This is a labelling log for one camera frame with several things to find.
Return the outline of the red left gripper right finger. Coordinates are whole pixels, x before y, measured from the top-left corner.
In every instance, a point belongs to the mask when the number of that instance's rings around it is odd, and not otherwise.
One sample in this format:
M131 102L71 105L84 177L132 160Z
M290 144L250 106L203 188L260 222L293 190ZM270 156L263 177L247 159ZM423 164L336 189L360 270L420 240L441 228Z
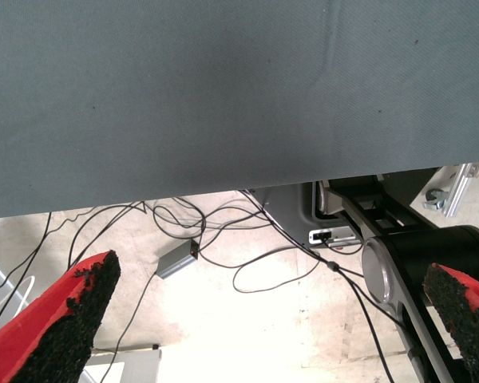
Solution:
M423 282L426 297L455 341L472 382L479 382L479 281L433 263Z

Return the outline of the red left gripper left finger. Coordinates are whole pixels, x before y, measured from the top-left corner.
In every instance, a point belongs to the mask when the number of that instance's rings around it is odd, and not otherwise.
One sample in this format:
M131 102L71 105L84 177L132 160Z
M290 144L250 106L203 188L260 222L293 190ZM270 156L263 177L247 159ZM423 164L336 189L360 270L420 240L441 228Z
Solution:
M121 267L115 251L80 261L0 329L0 382L77 382Z

